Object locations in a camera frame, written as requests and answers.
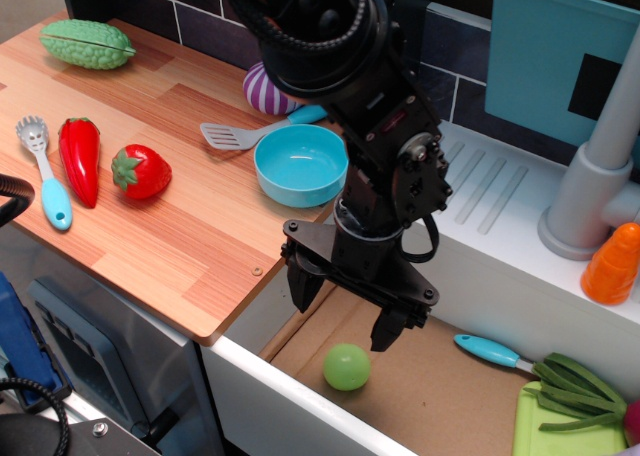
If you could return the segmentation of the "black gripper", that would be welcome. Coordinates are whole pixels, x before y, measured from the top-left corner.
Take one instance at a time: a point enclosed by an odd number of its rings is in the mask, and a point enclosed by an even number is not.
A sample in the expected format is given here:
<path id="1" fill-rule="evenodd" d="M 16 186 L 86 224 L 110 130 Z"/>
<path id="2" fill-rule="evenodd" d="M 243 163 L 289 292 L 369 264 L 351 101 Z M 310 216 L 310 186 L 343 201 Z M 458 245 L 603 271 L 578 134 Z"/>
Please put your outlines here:
<path id="1" fill-rule="evenodd" d="M 384 352 L 405 328 L 422 327 L 439 291 L 403 254 L 400 231 L 364 238 L 342 225 L 289 220 L 282 256 L 296 308 L 304 313 L 328 280 L 380 308 L 371 331 L 371 350 Z"/>

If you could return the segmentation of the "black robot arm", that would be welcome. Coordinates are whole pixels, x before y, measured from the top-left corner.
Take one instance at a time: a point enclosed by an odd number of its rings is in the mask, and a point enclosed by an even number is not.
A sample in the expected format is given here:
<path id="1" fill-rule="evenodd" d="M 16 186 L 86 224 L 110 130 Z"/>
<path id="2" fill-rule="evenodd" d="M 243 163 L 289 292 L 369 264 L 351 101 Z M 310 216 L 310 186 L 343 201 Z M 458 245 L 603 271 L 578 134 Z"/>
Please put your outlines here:
<path id="1" fill-rule="evenodd" d="M 339 126 L 349 166 L 331 224 L 290 220 L 282 253 L 295 306 L 309 308 L 330 281 L 377 305 L 371 347 L 387 350 L 423 327 L 437 290 L 418 272 L 403 234 L 433 215 L 452 190 L 439 117 L 402 58 L 403 35 L 385 0 L 227 0 L 258 39 L 271 81 L 317 104 Z"/>

